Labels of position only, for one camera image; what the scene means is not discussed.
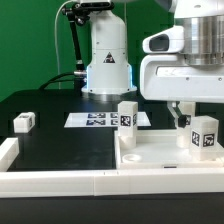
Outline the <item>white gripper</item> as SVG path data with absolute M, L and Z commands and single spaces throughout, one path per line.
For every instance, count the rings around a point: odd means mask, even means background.
M 224 103 L 224 64 L 189 66 L 179 54 L 147 55 L 140 66 L 140 92 L 147 100 L 168 101 L 176 127 L 187 117 L 177 102 Z

